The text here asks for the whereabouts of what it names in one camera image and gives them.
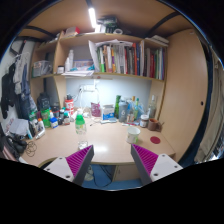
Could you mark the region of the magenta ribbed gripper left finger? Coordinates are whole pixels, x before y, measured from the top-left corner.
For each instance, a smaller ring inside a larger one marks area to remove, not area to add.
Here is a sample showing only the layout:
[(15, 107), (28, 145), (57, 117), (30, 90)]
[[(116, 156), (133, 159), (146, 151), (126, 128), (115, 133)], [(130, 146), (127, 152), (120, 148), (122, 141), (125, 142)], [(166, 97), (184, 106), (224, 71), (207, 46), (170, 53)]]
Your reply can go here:
[(45, 171), (81, 186), (93, 156), (94, 147), (90, 145), (68, 157), (56, 158)]

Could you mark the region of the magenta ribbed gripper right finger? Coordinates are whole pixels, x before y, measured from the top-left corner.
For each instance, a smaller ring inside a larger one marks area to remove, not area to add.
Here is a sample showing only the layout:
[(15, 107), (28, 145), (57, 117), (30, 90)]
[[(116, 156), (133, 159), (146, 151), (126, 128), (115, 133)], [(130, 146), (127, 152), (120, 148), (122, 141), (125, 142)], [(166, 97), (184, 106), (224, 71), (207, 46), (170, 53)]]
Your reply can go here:
[(131, 155), (135, 161), (143, 185), (155, 182), (182, 169), (167, 154), (157, 155), (136, 144), (131, 145)]

